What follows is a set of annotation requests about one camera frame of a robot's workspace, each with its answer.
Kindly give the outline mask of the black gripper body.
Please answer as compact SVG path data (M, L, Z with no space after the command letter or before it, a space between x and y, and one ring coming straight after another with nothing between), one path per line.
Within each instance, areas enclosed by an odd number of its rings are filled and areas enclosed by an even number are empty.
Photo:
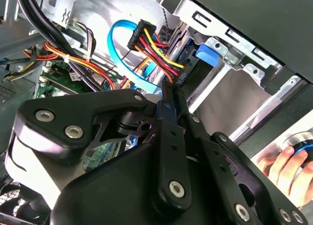
M53 225L240 225L245 199L220 147L203 142L200 162L184 143L143 144L71 182Z

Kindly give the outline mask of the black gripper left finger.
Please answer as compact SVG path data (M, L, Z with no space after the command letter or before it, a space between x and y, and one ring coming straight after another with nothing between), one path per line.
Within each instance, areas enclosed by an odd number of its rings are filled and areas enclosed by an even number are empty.
M139 138L135 147L162 141L185 145L173 87L163 83L157 102L132 89L24 102L13 126L14 179L54 209L62 191L88 173L83 156L89 150L130 135Z

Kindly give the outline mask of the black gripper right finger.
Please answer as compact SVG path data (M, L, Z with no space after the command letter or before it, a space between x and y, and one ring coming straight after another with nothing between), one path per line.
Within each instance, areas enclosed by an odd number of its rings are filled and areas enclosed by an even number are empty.
M208 176L209 196L219 225L306 225L308 221L281 191L223 133L209 135L189 113L183 92L172 88L178 122L185 129L187 154Z

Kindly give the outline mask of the person's hand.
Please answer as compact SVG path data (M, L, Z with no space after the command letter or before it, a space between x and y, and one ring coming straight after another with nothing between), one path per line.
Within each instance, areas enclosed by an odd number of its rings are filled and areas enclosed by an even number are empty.
M289 146L276 157L261 159L257 166L296 207L302 207L313 200L313 162L300 170L307 158L306 150L295 154Z

